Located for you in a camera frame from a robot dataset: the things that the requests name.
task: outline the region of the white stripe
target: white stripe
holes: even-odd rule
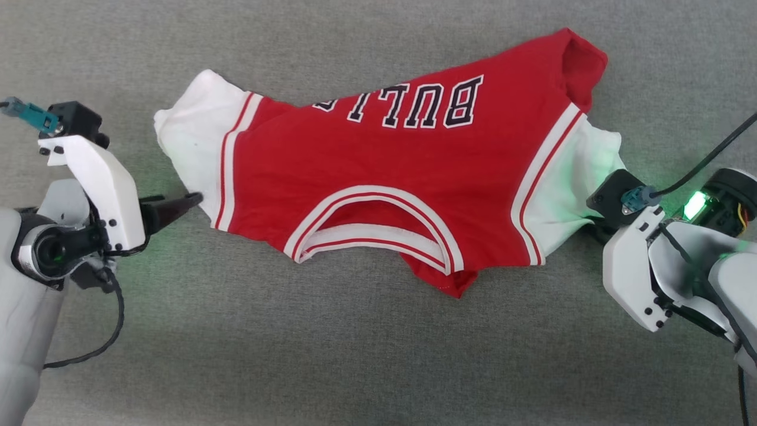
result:
[[[560,138],[565,133],[565,130],[568,128],[568,126],[570,126],[570,123],[573,121],[577,113],[578,107],[571,103],[564,110],[562,115],[560,115],[560,118],[552,127],[552,130],[550,130],[550,132],[547,134],[547,137],[544,138],[544,141],[541,143],[541,146],[534,156],[534,159],[531,160],[531,165],[528,166],[528,170],[525,172],[525,175],[521,180],[518,192],[516,193],[516,197],[512,201],[510,220],[512,221],[512,225],[520,233],[521,238],[525,243],[526,249],[528,250],[528,256],[531,259],[531,265],[537,264],[536,253],[539,248],[534,246],[531,238],[528,237],[525,229],[521,226],[520,213],[523,208],[523,203],[525,202],[525,197],[528,195],[528,191],[531,190],[531,186],[533,186],[534,181],[536,180],[536,176],[539,174],[539,170],[541,169],[542,164],[544,164],[544,162],[547,160],[547,157],[550,156],[552,149],[555,147],[558,141],[560,141]]]
[[[234,146],[236,145],[236,139],[241,132],[247,130],[250,124],[252,124],[252,119],[255,117],[255,112],[257,112],[257,107],[260,106],[262,99],[263,97],[257,93],[252,95],[239,126],[226,139],[226,150],[223,153],[224,204],[223,211],[221,212],[221,222],[218,223],[218,229],[220,230],[229,231],[229,225],[232,223],[232,216],[234,215]]]
[[[376,224],[345,224],[320,230],[307,239],[307,244],[302,250],[302,257],[300,257],[297,262],[302,263],[313,257],[313,254],[327,250],[327,248],[315,248],[313,251],[310,251],[310,247],[349,240],[354,238],[355,235],[360,235],[360,238],[385,240],[389,243],[397,243],[413,247],[414,249],[431,256],[440,263],[444,263],[442,248],[435,241],[402,228]],[[416,257],[429,265],[439,267],[438,264],[435,264],[428,258],[419,255]]]
[[[314,249],[312,252],[308,252],[305,256],[303,256],[302,261],[306,261],[307,259],[313,257],[313,255],[318,252],[328,252],[331,250],[349,249],[350,247],[374,247],[377,249],[389,249],[395,252],[405,253],[406,255],[411,255],[412,257],[420,260],[421,262],[426,263],[428,266],[431,266],[432,268],[436,269],[442,274],[449,275],[449,273],[445,271],[445,268],[441,267],[439,264],[429,261],[427,258],[421,256],[420,254],[414,252],[413,250],[408,250],[403,247],[395,246],[393,244],[375,243],[375,242],[367,242],[367,241],[364,243],[363,242],[343,243],[343,244],[335,244],[333,246],[318,247],[317,249]]]
[[[401,199],[403,202],[400,202],[394,198],[387,197],[387,196],[354,196],[356,194],[360,193],[379,193],[379,194],[387,194],[392,195],[394,197],[397,197],[398,199]],[[343,199],[342,201],[334,204],[336,200],[342,199],[345,197],[350,197]],[[440,246],[441,253],[444,256],[444,264],[445,264],[445,274],[450,274],[455,271],[461,271],[464,269],[463,264],[463,254],[460,252],[460,249],[457,245],[457,241],[455,240],[454,236],[450,232],[450,229],[447,227],[447,225],[444,223],[444,221],[441,220],[439,215],[436,214],[435,211],[433,211],[428,205],[426,205],[423,201],[421,201],[418,197],[414,196],[411,193],[408,193],[407,191],[399,190],[397,188],[392,188],[389,186],[378,186],[378,185],[358,185],[358,186],[352,186],[349,188],[346,188],[341,191],[337,191],[336,193],[331,194],[330,196],[324,198],[318,205],[305,217],[305,219],[302,220],[300,225],[297,227],[297,229],[294,230],[292,235],[287,240],[286,245],[284,246],[284,253],[288,255],[289,257],[298,260],[301,257],[301,253],[303,251],[303,248],[308,244],[308,240],[312,237],[313,234],[315,234],[316,231],[326,222],[326,220],[329,219],[329,217],[341,206],[350,204],[353,202],[362,202],[362,201],[384,201],[389,202],[391,204],[396,205],[397,207],[402,208],[403,210],[407,211],[408,213],[412,214],[413,217],[418,219],[429,232],[431,232],[431,235],[434,236],[435,240],[437,241],[438,245]],[[431,222],[436,226],[437,229],[439,229],[439,233],[436,232],[434,227],[429,223],[423,216],[421,216],[418,211],[422,211],[424,215],[426,215]],[[396,237],[395,235],[391,233],[381,233],[378,232],[380,237],[382,239],[391,240],[393,237]],[[302,243],[299,247],[297,247],[297,253],[294,253],[294,248],[297,245],[298,240],[302,237]],[[349,235],[346,236],[346,238],[361,238],[362,235],[359,235],[357,233],[349,233]],[[449,255],[447,254],[447,250],[444,247],[444,241],[447,242],[447,248],[449,249],[450,253],[452,254],[452,261],[455,264],[454,271],[450,268],[450,259]]]

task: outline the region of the red stripe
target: red stripe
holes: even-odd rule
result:
[[[525,201],[523,202],[523,206],[521,207],[521,214],[520,214],[520,221],[521,221],[521,228],[527,233],[528,238],[531,239],[531,244],[534,245],[534,251],[536,252],[536,264],[541,265],[541,253],[539,253],[539,246],[536,245],[536,239],[533,235],[531,235],[530,232],[528,232],[528,229],[525,227],[524,222],[524,216],[525,216],[525,208],[528,205],[528,200],[531,199],[531,195],[534,193],[534,190],[536,189],[536,185],[539,183],[539,179],[541,179],[541,175],[544,173],[544,169],[547,168],[547,165],[552,160],[552,157],[555,155],[555,152],[557,152],[557,149],[562,145],[562,141],[565,140],[565,138],[568,136],[568,133],[570,133],[571,129],[575,125],[576,121],[578,121],[579,118],[581,118],[582,112],[578,112],[575,117],[573,117],[573,121],[568,125],[568,128],[565,129],[565,132],[562,133],[562,136],[557,141],[555,146],[552,148],[552,152],[547,156],[547,159],[544,160],[544,163],[542,163],[541,168],[539,169],[539,173],[537,173],[536,178],[534,179],[534,182],[531,184],[531,188],[528,190],[528,194],[525,196]]]
[[[241,112],[239,113],[239,118],[237,118],[236,124],[234,124],[234,127],[232,127],[232,129],[229,130],[223,137],[223,144],[221,145],[221,207],[218,209],[216,229],[218,229],[218,227],[221,225],[223,208],[226,206],[226,141],[229,139],[229,135],[237,130],[237,128],[239,128],[241,118],[244,117],[245,112],[247,112],[247,106],[250,104],[250,99],[252,99],[252,93],[248,95],[247,100],[245,101],[245,105],[241,108]]]
[[[380,240],[377,238],[350,238],[349,240],[332,241],[330,243],[317,244],[315,246],[310,247],[307,251],[312,252],[314,249],[318,249],[320,247],[338,246],[339,244],[349,244],[349,243],[382,243],[388,246],[401,247],[403,249],[410,250],[411,252],[414,252],[423,256],[424,258],[434,262],[436,265],[439,265],[442,268],[444,267],[444,263],[440,262],[439,259],[429,255],[426,252],[422,252],[416,249],[415,247],[408,246],[407,244],[397,243],[396,241]]]
[[[344,201],[345,199],[350,199],[350,198],[355,198],[355,197],[361,197],[361,196],[384,196],[384,197],[388,197],[388,198],[391,198],[391,199],[395,199],[395,200],[397,200],[397,201],[401,202],[402,204],[404,204],[404,205],[406,205],[406,206],[408,206],[408,207],[412,208],[412,209],[413,209],[414,211],[416,211],[416,212],[417,212],[417,213],[419,213],[419,214],[420,214],[421,216],[423,216],[423,218],[424,218],[424,219],[426,219],[426,220],[428,221],[428,223],[430,223],[430,224],[431,224],[431,226],[432,226],[432,227],[434,228],[434,230],[436,231],[436,233],[437,233],[437,235],[439,236],[439,238],[441,238],[441,241],[442,241],[442,243],[444,244],[444,249],[445,249],[445,250],[447,250],[447,255],[448,255],[449,259],[450,259],[450,271],[452,271],[452,272],[454,272],[454,271],[455,271],[455,269],[454,269],[454,260],[453,260],[453,257],[452,257],[452,252],[450,251],[450,247],[449,247],[449,245],[447,244],[447,241],[446,241],[446,240],[444,239],[444,235],[442,235],[442,233],[441,233],[441,232],[439,231],[439,228],[437,228],[437,227],[436,227],[436,224],[434,223],[434,221],[432,221],[432,220],[431,220],[431,219],[430,219],[430,218],[429,218],[428,216],[426,216],[426,214],[425,214],[425,213],[423,213],[423,211],[420,211],[420,210],[419,210],[419,209],[418,209],[418,208],[417,208],[416,206],[414,206],[414,205],[412,205],[412,204],[408,203],[407,201],[405,201],[404,199],[402,199],[402,198],[400,198],[400,197],[397,197],[397,196],[394,196],[394,195],[391,195],[391,194],[386,194],[386,193],[358,193],[358,194],[351,194],[351,195],[349,195],[349,196],[343,196],[343,197],[341,197],[340,199],[337,199],[337,200],[335,200],[334,202],[332,202],[331,204],[329,204],[329,205],[328,205],[328,206],[326,207],[326,209],[325,209],[325,210],[323,210],[323,211],[321,212],[321,214],[320,214],[320,215],[318,215],[318,217],[317,217],[317,218],[315,218],[315,220],[314,220],[313,222],[311,222],[311,223],[310,223],[310,226],[308,226],[308,227],[307,227],[307,228],[305,229],[305,231],[304,231],[304,232],[302,233],[302,235],[300,235],[300,238],[299,238],[299,240],[297,240],[297,244],[295,244],[295,245],[294,245],[294,250],[292,251],[292,254],[291,254],[291,256],[292,256],[292,259],[293,259],[293,260],[295,260],[295,261],[297,261],[297,259],[296,259],[296,258],[297,258],[297,252],[298,252],[298,249],[299,249],[299,247],[300,247],[300,244],[302,244],[302,240],[303,240],[303,238],[304,238],[304,237],[305,237],[305,236],[306,236],[306,235],[307,235],[307,234],[308,234],[308,233],[310,232],[310,230],[311,230],[311,229],[313,228],[313,226],[314,226],[314,225],[315,225],[315,224],[316,224],[316,223],[317,223],[318,221],[320,221],[320,220],[321,220],[321,218],[323,218],[323,215],[325,215],[325,214],[326,214],[326,212],[328,212],[328,211],[329,211],[329,209],[331,209],[331,207],[332,207],[332,206],[333,206],[334,204],[337,204],[337,203],[339,203],[339,202],[342,202],[342,201]]]

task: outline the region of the cable connector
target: cable connector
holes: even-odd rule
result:
[[[623,204],[623,215],[631,215],[648,205],[658,205],[662,197],[655,194],[653,186],[642,185],[624,193],[620,200]]]
[[[47,134],[60,133],[58,116],[51,114],[34,104],[26,104],[21,99],[11,96],[5,98],[8,106],[0,108],[0,112],[9,117],[18,117],[30,126]]]

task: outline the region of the yellow wire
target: yellow wire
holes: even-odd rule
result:
[[[741,221],[741,232],[739,232],[739,235],[741,235],[746,230],[746,221],[744,221],[744,216],[741,209],[741,203],[739,203],[739,221]]]

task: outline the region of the black lettering with white outline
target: black lettering with white outline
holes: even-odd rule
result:
[[[423,121],[421,121],[421,128],[433,129],[436,127],[436,113],[439,111],[439,103],[441,102],[441,96],[444,93],[444,86],[438,83],[434,84],[422,84],[416,89],[416,97],[413,100],[413,110],[405,120],[405,127],[410,129],[418,128],[418,115],[423,109],[425,99],[431,96],[431,104],[428,106]]]
[[[455,85],[450,96],[450,107],[444,119],[447,129],[452,127],[467,126],[473,123],[473,108],[478,95],[478,87],[484,82],[484,75],[471,80],[463,81]],[[462,102],[463,93],[468,92],[466,100]]]
[[[356,123],[361,122],[361,120],[363,119],[363,108],[365,108],[366,106],[366,102],[368,101],[368,96],[371,96],[371,94],[364,93],[357,97],[355,106],[352,107],[352,111],[350,111],[350,114],[347,116],[347,119],[349,121],[354,121]]]
[[[386,117],[384,117],[384,121],[382,123],[383,127],[391,127],[392,129],[397,128],[397,115],[400,113],[400,107],[402,106],[402,100],[405,98],[405,93],[407,93],[409,89],[410,84],[408,83],[397,84],[396,86],[391,86],[383,89],[381,91],[381,94],[378,95],[379,99],[381,99],[382,101],[387,101],[389,100],[389,94],[394,94],[394,101],[391,103],[391,108],[386,114]]]
[[[336,106],[336,102],[338,100],[339,99],[335,99],[333,101],[328,101],[328,102],[318,102],[317,104],[313,104],[313,108],[318,108],[320,110],[330,112],[332,109],[334,109],[334,107]]]

